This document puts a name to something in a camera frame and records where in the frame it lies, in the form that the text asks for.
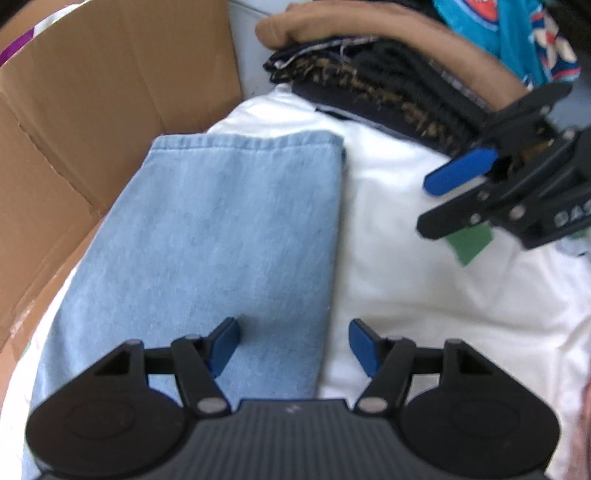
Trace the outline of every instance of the brown cardboard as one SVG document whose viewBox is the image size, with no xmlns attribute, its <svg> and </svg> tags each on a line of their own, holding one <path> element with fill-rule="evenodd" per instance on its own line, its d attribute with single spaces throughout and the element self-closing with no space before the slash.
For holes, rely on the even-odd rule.
<svg viewBox="0 0 591 480">
<path fill-rule="evenodd" d="M 92 0 L 0 69 L 0 398 L 151 141 L 240 100 L 225 0 Z"/>
</svg>

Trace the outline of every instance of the light blue denim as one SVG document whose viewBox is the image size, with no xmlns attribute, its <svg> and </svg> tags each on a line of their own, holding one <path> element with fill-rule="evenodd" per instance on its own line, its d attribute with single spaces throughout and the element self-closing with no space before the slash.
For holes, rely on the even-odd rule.
<svg viewBox="0 0 591 480">
<path fill-rule="evenodd" d="M 32 406 L 126 339 L 167 346 L 228 316 L 242 341 L 218 383 L 234 407 L 245 397 L 313 397 L 342 169 L 342 139 L 324 131 L 157 138 L 72 280 Z M 173 379 L 150 383 L 176 396 Z M 23 478 L 35 478 L 25 457 Z"/>
</svg>

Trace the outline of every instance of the white cloth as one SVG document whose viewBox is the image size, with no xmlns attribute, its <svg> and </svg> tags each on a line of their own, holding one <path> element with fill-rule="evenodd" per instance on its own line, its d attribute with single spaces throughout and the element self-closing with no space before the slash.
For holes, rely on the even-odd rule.
<svg viewBox="0 0 591 480">
<path fill-rule="evenodd" d="M 348 345 L 347 326 L 354 317 L 381 335 L 406 336 L 420 346 L 442 346 L 446 338 L 463 338 L 555 409 L 563 433 L 548 473 L 560 479 L 591 351 L 591 273 L 585 262 L 552 246 L 525 252 L 511 236 L 495 231 L 495 240 L 470 265 L 461 267 L 444 241 L 426 241 L 415 232 L 417 216 L 437 203 L 423 193 L 423 178 L 445 157 L 364 125 L 317 113 L 285 86 L 244 102 L 210 131 L 276 137 L 310 129 L 341 135 L 347 155 L 332 319 L 319 396 L 344 397 L 352 403 L 368 382 Z M 19 376 L 34 378 L 32 366 L 27 368 L 13 375 L 9 395 Z M 413 392 L 435 383 L 433 377 L 422 378 L 414 383 Z M 32 385 L 30 381 L 28 395 Z M 8 398 L 0 418 L 1 438 L 7 423 L 12 423 L 13 432 L 24 431 L 24 418 L 16 418 Z M 5 443 L 20 455 L 22 435 Z M 7 460 L 11 459 L 0 459 L 0 464 Z"/>
</svg>

